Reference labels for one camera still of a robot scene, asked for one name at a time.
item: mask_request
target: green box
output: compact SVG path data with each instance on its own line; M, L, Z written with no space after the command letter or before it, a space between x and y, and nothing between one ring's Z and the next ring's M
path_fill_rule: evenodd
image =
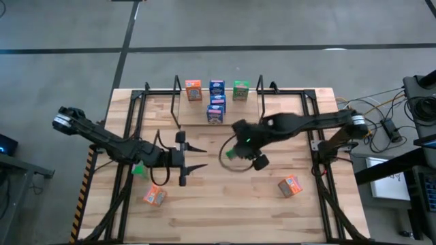
M248 97L249 89L250 89L250 81L234 81L233 100L246 101Z

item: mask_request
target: orange box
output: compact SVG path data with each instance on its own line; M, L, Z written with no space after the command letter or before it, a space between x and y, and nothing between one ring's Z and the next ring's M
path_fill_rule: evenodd
M202 81L201 80L186 80L186 93L189 101L202 100Z
M290 175L286 179L280 181L279 188L285 197L291 197L302 191L301 185L298 183L297 177Z
M162 190L162 188L153 184L147 191L147 194L144 196L142 200L147 202L152 206L160 206L166 197L166 191Z

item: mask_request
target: hazard stripe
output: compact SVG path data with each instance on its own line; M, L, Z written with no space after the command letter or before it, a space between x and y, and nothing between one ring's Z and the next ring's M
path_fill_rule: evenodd
M92 181L92 172L95 167L95 162L97 160L97 153L89 149L87 164L83 173L82 186L80 187L78 202L76 206L76 212L74 213L73 227L70 233L69 242L71 244L77 242L80 226L82 224L84 207L88 199L89 188Z

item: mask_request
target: wooden tabletop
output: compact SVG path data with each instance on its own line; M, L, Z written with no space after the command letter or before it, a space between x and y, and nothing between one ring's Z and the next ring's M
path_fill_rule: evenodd
M337 111L331 88L315 88L315 91L321 113ZM106 129L120 136L125 127L130 93L131 89L116 89L108 112ZM298 95L266 95L265 103L265 116L278 112L302 114ZM163 143L176 145L174 136L178 129L170 114L170 104L170 95L147 96L142 139L153 141L156 130L160 129ZM187 132L187 141L192 146L208 151L187 152L186 164L208 163L208 166L187 177L185 187L178 186L178 170L172 171L169 183L163 187L168 196L161 207L143 202L146 188L151 183L135 177L125 242L326 241L315 179L310 171L312 161L306 133L264 147L262 152L268 156L270 165L262 171L252 169L239 174L223 169L217 160L219 148L232 135L229 126L183 126L181 130ZM326 138L335 131L325 130ZM108 160L106 155L100 155L96 166ZM248 161L225 162L239 166L250 164ZM332 164L332 171L342 210L359 232L369 237L352 165L337 161ZM79 238L90 234L108 210L115 174L116 163L93 175ZM277 184L290 174L298 177L303 191L286 199ZM163 182L164 169L155 170L155 176L157 182ZM118 231L120 213L121 209L115 218L113 236ZM337 237L331 209L329 217L334 237Z

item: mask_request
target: green object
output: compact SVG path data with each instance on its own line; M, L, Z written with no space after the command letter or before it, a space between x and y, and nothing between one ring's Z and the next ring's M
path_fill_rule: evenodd
M135 164L133 169L131 170L131 173L137 176L141 176L144 179L147 179L147 170L144 166L144 162L140 161L138 164Z
M234 81L233 100L246 101L248 98L249 89L250 89L250 81Z
M232 148L231 150L227 151L227 152L225 153L225 155L226 155L230 160L232 160L232 159L234 159L234 158L236 157L236 153L235 153L235 151L234 151L233 148Z

